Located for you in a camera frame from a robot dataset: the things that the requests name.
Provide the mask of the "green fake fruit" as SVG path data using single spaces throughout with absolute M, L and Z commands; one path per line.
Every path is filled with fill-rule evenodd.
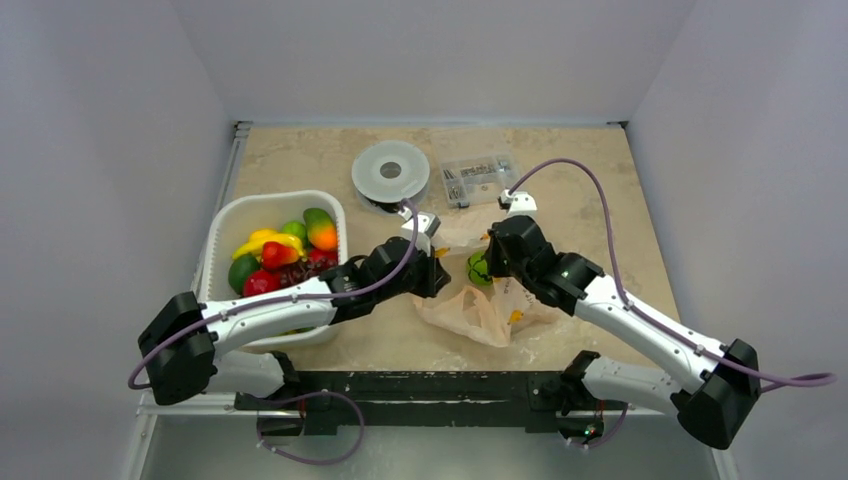
M 490 286 L 493 279 L 489 275 L 488 264 L 483 251 L 471 254 L 466 261 L 466 275 L 468 280 L 478 286 Z

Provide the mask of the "orange printed plastic bag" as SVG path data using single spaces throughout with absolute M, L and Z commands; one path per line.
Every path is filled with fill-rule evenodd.
M 435 298 L 413 299 L 423 321 L 483 345 L 506 347 L 519 331 L 564 317 L 542 305 L 512 278 L 494 279 L 490 286 L 468 280 L 468 257 L 478 251 L 485 253 L 488 228 L 503 218 L 502 211 L 489 206 L 455 211 L 442 219 L 434 246 L 451 281 Z

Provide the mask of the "green orange mango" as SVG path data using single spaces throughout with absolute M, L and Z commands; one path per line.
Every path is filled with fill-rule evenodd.
M 308 208 L 303 212 L 307 238 L 310 244 L 323 251 L 336 251 L 338 236 L 334 218 L 320 208 Z

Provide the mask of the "red orange fake fruit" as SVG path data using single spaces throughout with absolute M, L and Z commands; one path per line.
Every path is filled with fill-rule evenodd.
M 299 260 L 300 254 L 296 249 L 279 242 L 269 241 L 262 247 L 260 263 L 265 270 L 276 271 Z

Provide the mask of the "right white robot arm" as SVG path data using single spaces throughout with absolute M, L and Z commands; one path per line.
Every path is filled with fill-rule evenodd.
M 487 236 L 490 275 L 517 280 L 543 305 L 607 331 L 654 364 L 623 364 L 581 351 L 561 374 L 565 412 L 592 400 L 625 402 L 675 417 L 708 447 L 730 447 L 762 393 L 758 354 L 750 344 L 725 344 L 625 298 L 600 266 L 574 252 L 556 252 L 529 216 L 495 222 Z

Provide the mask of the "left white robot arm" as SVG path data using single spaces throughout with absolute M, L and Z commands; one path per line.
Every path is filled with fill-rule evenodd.
M 147 388 L 161 406 L 207 391 L 235 391 L 284 409 L 298 382 L 277 356 L 238 363 L 247 344 L 277 333 L 365 317 L 398 295 L 434 298 L 451 281 L 433 250 L 392 237 L 367 256 L 298 285 L 239 300 L 202 304 L 192 292 L 173 296 L 138 338 Z

